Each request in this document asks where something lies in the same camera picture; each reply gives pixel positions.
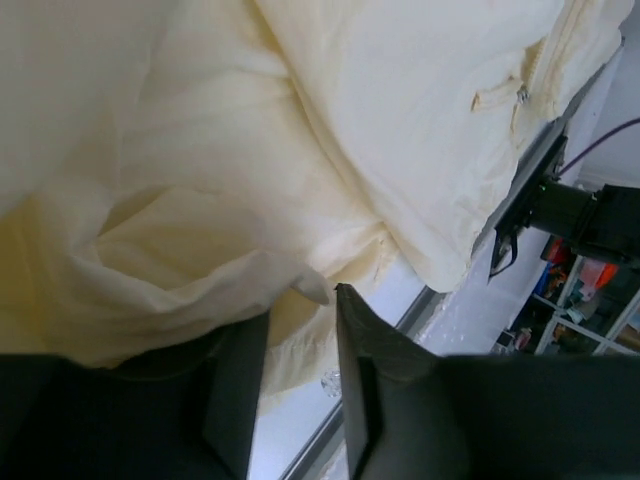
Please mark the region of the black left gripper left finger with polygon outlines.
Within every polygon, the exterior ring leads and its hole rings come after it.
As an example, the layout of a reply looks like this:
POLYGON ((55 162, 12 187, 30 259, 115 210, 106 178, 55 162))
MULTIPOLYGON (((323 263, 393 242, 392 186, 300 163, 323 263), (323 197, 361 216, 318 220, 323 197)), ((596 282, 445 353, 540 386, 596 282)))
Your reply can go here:
POLYGON ((267 314, 115 369, 57 355, 1 358, 5 479, 243 479, 267 314))

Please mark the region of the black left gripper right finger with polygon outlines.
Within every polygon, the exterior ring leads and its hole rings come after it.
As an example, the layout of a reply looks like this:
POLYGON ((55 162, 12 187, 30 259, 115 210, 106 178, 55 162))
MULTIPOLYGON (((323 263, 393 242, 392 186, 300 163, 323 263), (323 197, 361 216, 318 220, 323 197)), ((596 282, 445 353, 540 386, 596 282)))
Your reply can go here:
POLYGON ((464 440, 459 479, 638 477, 637 357, 437 358, 464 440))

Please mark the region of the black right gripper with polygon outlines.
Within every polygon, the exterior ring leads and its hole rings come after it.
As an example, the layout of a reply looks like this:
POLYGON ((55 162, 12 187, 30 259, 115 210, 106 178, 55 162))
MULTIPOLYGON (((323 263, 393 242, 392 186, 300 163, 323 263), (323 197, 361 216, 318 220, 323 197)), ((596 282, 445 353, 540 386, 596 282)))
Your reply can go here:
POLYGON ((506 200, 499 207, 495 230, 510 235, 527 224, 527 216, 540 186, 553 177, 563 162, 567 143, 566 123, 560 120, 547 126, 521 158, 506 200))

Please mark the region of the cream yellow jacket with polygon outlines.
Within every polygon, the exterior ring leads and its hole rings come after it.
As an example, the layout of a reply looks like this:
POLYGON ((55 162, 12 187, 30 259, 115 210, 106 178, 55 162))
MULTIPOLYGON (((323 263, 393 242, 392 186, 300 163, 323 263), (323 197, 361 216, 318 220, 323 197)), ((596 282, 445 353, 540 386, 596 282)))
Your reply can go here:
POLYGON ((1 349, 113 367, 270 311, 261 403, 337 361, 329 284, 431 289, 629 1, 5 1, 1 349))

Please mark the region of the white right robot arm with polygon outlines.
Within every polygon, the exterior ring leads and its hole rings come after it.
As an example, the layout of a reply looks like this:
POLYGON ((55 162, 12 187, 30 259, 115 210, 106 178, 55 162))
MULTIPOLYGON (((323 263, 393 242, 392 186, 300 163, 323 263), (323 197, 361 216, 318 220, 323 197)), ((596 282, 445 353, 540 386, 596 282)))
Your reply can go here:
POLYGON ((516 263, 518 237, 527 228, 560 238, 574 253, 587 258, 639 268, 639 189, 606 184, 589 192, 560 182, 562 175, 602 143, 638 124, 639 119, 633 118, 611 129, 567 165, 562 164, 566 134, 543 150, 541 160, 495 225, 490 279, 516 263))

